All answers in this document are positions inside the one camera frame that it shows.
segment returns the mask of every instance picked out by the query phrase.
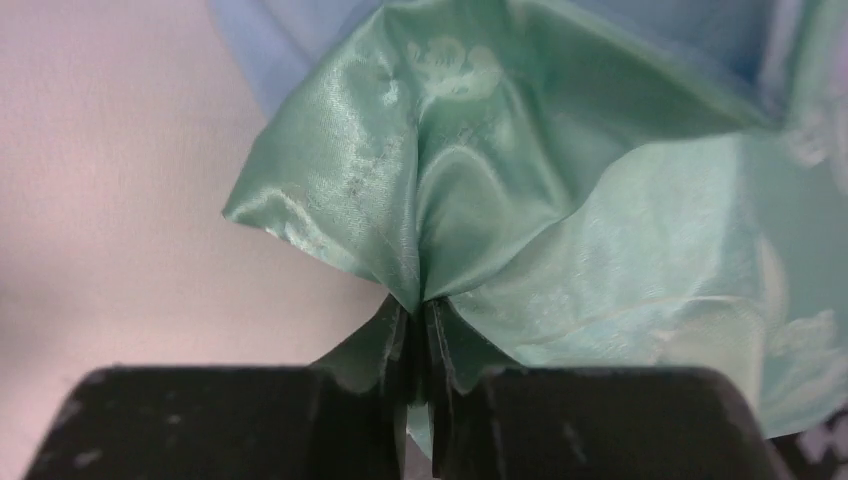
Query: fabric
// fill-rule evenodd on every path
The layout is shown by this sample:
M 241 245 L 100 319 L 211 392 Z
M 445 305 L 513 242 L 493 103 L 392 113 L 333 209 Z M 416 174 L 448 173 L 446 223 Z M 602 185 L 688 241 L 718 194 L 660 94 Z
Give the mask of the fabric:
M 258 137 L 225 215 L 409 310 L 447 296 L 525 364 L 713 367 L 769 436 L 801 430 L 848 396 L 826 88 L 848 3 L 796 5 L 797 34 L 774 2 L 718 3 L 753 23 L 698 43 L 565 0 L 380 6 Z M 782 30 L 737 58 L 719 40 L 773 25 L 757 12 Z

